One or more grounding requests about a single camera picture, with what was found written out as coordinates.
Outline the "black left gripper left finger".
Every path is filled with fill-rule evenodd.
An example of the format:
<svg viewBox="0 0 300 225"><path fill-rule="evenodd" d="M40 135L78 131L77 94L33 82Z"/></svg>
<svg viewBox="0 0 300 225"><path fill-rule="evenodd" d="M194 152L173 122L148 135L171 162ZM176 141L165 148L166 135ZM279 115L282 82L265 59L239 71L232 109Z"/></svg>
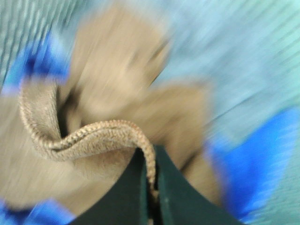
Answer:
<svg viewBox="0 0 300 225"><path fill-rule="evenodd" d="M90 209L73 221L74 225L146 225L148 223L148 183L145 159L137 149L113 187Z"/></svg>

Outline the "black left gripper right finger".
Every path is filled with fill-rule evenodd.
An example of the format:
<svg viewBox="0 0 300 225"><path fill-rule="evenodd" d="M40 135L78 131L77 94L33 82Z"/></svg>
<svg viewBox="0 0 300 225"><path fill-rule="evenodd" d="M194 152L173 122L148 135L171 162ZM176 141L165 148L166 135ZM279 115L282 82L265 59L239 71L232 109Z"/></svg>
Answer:
<svg viewBox="0 0 300 225"><path fill-rule="evenodd" d="M156 152L158 225L241 225L198 193L176 168L163 146Z"/></svg>

